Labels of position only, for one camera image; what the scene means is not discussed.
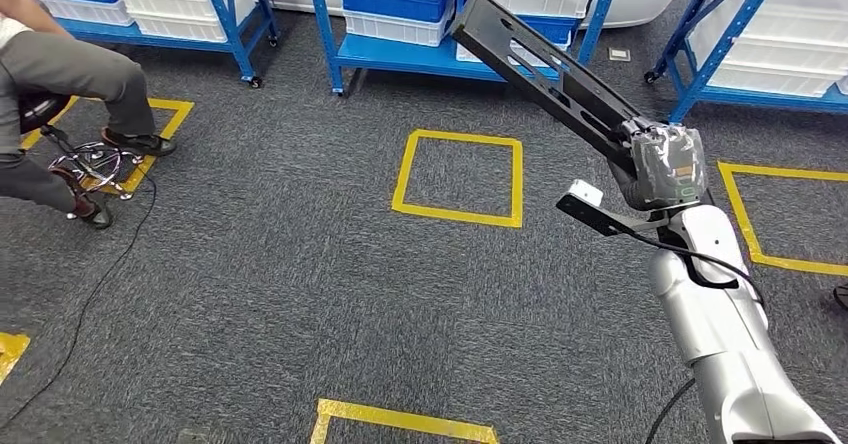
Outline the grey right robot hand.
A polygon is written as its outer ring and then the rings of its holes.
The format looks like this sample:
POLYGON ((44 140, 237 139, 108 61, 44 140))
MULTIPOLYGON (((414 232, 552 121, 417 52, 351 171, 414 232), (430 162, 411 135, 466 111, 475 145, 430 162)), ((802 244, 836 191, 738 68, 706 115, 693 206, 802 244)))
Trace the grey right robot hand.
POLYGON ((708 182, 700 132, 680 124, 634 117, 617 129, 634 172, 614 163, 610 169, 626 203, 649 211, 698 203, 708 182))

